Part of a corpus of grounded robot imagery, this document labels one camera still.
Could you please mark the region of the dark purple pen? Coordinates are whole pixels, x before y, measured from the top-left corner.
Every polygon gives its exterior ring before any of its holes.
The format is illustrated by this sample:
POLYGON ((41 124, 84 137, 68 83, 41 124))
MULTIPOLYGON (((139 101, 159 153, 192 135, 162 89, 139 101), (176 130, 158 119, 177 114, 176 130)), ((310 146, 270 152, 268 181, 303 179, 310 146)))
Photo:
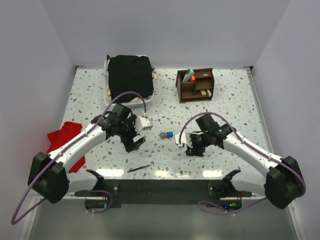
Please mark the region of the dark purple pen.
POLYGON ((127 173, 136 172, 151 167, 150 164, 127 170, 127 173))

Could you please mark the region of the beige long eraser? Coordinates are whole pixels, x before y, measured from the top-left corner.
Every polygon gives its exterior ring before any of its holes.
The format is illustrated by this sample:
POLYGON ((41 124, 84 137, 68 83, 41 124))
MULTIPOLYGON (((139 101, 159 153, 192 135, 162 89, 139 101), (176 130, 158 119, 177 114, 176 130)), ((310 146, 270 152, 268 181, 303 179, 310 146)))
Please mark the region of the beige long eraser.
POLYGON ((210 97, 212 95, 211 91, 210 90, 207 90, 206 91, 207 95, 210 97))

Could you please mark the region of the yellow square eraser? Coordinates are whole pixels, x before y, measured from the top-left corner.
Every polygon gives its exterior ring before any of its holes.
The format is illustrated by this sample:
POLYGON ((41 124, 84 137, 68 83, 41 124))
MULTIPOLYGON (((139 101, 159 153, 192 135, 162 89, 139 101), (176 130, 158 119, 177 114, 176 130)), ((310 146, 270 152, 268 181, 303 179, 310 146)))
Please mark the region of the yellow square eraser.
POLYGON ((204 90, 201 90, 200 93, 202 96, 205 96, 207 94, 204 90))

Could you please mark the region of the orange black highlighter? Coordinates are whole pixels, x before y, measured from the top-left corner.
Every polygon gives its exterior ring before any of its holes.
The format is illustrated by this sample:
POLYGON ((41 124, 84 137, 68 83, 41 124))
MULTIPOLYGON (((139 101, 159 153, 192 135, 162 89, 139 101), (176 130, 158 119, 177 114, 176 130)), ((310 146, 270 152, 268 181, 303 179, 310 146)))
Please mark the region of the orange black highlighter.
POLYGON ((194 75, 192 75, 189 81, 194 82, 195 80, 196 80, 196 77, 194 75))

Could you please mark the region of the light green highlighter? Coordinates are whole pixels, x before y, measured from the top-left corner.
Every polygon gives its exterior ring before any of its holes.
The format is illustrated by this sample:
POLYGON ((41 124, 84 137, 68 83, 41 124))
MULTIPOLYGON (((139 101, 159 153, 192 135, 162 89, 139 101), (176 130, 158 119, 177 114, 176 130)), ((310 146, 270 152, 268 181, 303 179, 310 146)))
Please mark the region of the light green highlighter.
POLYGON ((188 69, 183 77, 183 82, 189 82, 191 77, 194 75, 194 71, 192 69, 188 69))

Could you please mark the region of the blue cylindrical battery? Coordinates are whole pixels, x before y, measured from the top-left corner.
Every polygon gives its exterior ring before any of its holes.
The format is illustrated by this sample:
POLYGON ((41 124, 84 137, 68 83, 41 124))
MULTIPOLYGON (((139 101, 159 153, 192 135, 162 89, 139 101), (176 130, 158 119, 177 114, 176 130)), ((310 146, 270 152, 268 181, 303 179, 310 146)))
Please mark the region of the blue cylindrical battery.
POLYGON ((173 132, 167 132, 166 133, 166 137, 167 138, 173 138, 174 137, 174 133, 173 132))

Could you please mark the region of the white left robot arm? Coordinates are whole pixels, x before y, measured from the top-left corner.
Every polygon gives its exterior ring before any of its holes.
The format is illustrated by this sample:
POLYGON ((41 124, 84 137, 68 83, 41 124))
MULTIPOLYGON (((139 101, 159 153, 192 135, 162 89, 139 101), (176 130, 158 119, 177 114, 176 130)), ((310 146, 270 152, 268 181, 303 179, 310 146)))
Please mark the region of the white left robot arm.
POLYGON ((135 140, 142 131, 153 127, 146 116, 136 116, 132 110, 117 103, 114 108, 96 116, 78 135, 56 150, 39 152, 32 160, 28 188, 40 194, 50 203, 59 202, 66 194, 87 191, 99 196, 104 178, 94 170, 71 173, 71 168, 93 148, 118 136, 125 151, 137 151, 146 139, 135 140))

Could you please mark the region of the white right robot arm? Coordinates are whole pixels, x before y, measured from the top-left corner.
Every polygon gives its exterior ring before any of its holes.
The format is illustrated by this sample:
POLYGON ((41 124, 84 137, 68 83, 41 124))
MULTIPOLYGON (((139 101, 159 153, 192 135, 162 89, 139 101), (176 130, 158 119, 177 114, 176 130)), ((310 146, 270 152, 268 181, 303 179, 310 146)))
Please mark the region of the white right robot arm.
POLYGON ((213 116, 214 112, 202 112, 191 117, 200 131, 187 133, 182 129, 175 136, 175 143, 186 148, 185 153, 190 157, 203 157, 207 147, 219 147, 247 162, 263 177, 247 176, 235 169, 222 179, 221 197, 249 192, 264 196, 275 207, 285 209, 306 193, 306 183, 295 158, 281 157, 253 144, 224 117, 221 118, 224 124, 219 125, 213 116))

